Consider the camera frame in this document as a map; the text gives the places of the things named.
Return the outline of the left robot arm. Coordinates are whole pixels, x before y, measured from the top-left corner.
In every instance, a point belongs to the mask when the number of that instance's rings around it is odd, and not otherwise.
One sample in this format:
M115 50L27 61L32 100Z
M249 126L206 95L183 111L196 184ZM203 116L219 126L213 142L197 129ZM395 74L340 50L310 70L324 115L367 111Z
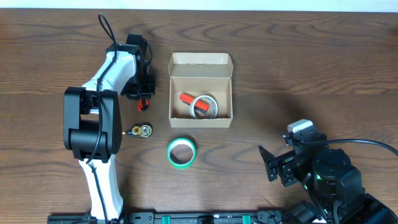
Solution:
M87 223L127 223L116 175L116 154L123 138L119 97L149 107L155 81L148 75L152 49L140 44L111 44L94 77L69 87L63 99L63 140L83 169L91 198Z

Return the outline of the white clear tape roll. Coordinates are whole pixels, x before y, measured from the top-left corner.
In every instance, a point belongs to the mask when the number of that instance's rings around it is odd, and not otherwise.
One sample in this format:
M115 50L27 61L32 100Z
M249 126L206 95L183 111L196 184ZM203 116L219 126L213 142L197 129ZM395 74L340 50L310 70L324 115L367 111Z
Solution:
M206 99L206 100L209 100L209 101L210 101L210 103L211 103L211 105L212 105L212 107L213 107L213 109L212 109L212 114L211 114L211 116L210 116L210 119L216 118L217 115L218 115L218 104L217 104L216 100L215 100L213 97L209 96L209 95L201 95L201 96L198 96L198 97L196 97L196 98L193 99L191 105L189 106L190 115L191 115L193 118L195 118L195 119L197 118L197 116L196 116L196 114L195 114L195 106L196 106L197 102L198 102L199 100L201 100L201 99Z

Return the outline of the red utility knife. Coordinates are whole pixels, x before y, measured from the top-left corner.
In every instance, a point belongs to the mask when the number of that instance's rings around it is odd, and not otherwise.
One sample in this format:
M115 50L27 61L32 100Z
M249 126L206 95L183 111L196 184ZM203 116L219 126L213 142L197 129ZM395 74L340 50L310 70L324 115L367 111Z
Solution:
M137 106L137 110L139 112L144 112L148 109L149 107L149 100L145 98L140 98Z

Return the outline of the black gold correction tape dispenser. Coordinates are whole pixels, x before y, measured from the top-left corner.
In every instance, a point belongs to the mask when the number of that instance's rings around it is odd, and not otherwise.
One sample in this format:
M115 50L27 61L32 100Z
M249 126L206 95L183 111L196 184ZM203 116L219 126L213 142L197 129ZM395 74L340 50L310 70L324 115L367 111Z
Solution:
M122 134L130 137L138 138L149 138L152 136L153 127L150 123L134 124L127 131L123 131Z

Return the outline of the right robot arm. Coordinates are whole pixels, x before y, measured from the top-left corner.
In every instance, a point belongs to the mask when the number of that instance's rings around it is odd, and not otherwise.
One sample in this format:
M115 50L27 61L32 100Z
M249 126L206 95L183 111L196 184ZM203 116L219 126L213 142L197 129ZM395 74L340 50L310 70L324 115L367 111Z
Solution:
M342 149L326 146L296 146L281 156L263 147L269 181L280 179L284 187L300 183L311 202L296 203L285 211L285 223L397 223L397 215L367 194L360 171Z

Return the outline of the small red black cutter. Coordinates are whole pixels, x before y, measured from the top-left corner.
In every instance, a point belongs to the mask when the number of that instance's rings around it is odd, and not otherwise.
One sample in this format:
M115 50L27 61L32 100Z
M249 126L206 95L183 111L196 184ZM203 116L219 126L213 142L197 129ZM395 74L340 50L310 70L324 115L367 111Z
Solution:
M187 93L182 93L180 95L180 100L187 105L191 105L194 99L195 98L192 95L189 95ZM209 109L209 104L204 102L203 100L198 100L194 106L194 109L195 111L206 114Z

